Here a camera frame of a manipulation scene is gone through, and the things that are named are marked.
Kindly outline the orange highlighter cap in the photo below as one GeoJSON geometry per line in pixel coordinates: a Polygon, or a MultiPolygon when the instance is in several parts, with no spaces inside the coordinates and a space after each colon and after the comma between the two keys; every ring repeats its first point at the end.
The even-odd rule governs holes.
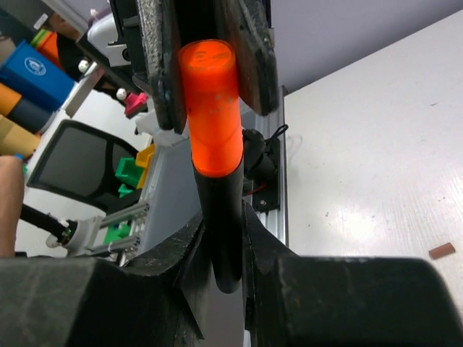
{"type": "Polygon", "coordinates": [[[179,52],[192,162],[203,176],[221,178],[242,161],[237,62],[222,40],[190,43],[179,52]]]}

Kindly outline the black orange highlighter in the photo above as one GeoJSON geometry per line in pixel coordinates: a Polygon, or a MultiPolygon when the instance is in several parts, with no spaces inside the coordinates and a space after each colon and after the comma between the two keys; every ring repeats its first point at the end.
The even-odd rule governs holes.
{"type": "Polygon", "coordinates": [[[242,190],[244,167],[211,178],[194,170],[218,289],[232,294],[242,278],[242,190]]]}

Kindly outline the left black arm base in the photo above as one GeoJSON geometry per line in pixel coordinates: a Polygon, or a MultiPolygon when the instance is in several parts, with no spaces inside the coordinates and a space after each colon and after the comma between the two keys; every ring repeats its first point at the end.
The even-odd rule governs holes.
{"type": "Polygon", "coordinates": [[[281,141],[289,128],[281,125],[268,139],[256,129],[243,129],[243,197],[250,197],[256,212],[279,209],[281,204],[281,141]]]}

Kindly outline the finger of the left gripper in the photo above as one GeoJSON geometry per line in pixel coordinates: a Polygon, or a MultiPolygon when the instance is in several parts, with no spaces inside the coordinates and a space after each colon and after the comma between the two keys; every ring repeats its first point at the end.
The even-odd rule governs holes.
{"type": "Polygon", "coordinates": [[[267,116],[279,107],[276,55],[267,18],[267,1],[215,1],[218,36],[236,56],[239,96],[267,116]]]}
{"type": "Polygon", "coordinates": [[[187,115],[178,55],[179,26],[174,1],[138,1],[148,93],[158,125],[177,134],[184,131],[187,115]]]}

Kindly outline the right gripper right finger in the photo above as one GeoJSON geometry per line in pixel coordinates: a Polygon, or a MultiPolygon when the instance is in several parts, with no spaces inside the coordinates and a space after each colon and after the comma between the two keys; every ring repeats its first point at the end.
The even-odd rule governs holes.
{"type": "Polygon", "coordinates": [[[462,321],[425,260],[304,257],[242,206],[245,329],[252,346],[460,346],[462,321]]]}

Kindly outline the person forearm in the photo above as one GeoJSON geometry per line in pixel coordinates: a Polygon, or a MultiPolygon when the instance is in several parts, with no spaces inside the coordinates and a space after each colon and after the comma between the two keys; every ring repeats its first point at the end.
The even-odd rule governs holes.
{"type": "Polygon", "coordinates": [[[22,159],[1,156],[1,258],[15,257],[17,224],[24,198],[22,159]]]}

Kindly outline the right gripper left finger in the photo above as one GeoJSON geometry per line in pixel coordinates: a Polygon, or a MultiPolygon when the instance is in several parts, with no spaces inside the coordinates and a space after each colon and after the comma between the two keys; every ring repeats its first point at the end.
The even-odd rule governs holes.
{"type": "Polygon", "coordinates": [[[94,257],[1,261],[3,346],[198,346],[211,263],[202,215],[124,267],[94,257]]]}

